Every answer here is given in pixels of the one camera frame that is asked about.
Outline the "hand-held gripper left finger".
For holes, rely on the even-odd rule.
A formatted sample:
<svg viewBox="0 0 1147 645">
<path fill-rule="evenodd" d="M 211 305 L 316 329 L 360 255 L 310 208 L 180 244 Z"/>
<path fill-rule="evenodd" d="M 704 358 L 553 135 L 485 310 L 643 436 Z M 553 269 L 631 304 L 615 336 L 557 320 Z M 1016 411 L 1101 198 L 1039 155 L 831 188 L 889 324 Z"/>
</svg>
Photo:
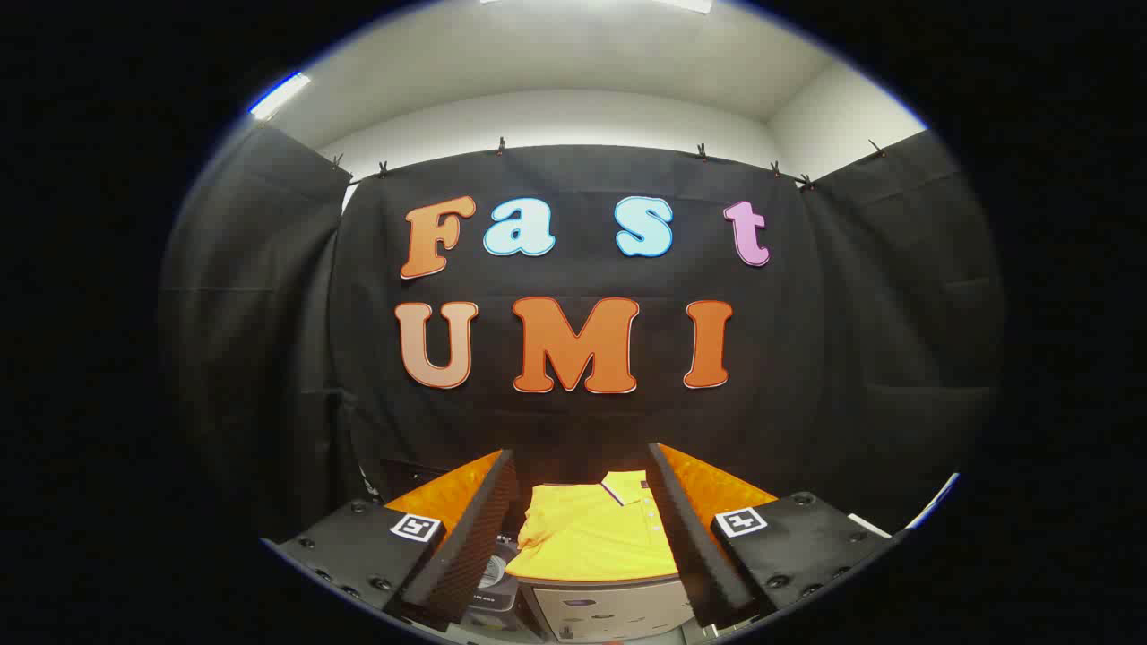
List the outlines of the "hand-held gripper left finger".
<svg viewBox="0 0 1147 645">
<path fill-rule="evenodd" d="M 380 448 L 336 458 L 328 480 L 262 482 L 262 538 L 323 590 L 391 621 L 461 621 L 505 515 L 518 453 L 438 461 Z"/>
</svg>

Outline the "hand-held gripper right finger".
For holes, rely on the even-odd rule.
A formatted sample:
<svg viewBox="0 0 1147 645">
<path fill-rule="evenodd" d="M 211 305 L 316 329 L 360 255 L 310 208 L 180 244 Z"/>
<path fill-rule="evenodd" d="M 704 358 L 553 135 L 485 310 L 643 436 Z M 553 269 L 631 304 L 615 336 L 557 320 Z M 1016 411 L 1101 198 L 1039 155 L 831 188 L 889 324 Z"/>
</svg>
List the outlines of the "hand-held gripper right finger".
<svg viewBox="0 0 1147 645">
<path fill-rule="evenodd" d="M 646 475 L 700 625 L 794 611 L 897 546 L 819 494 L 773 495 L 662 443 Z"/>
</svg>

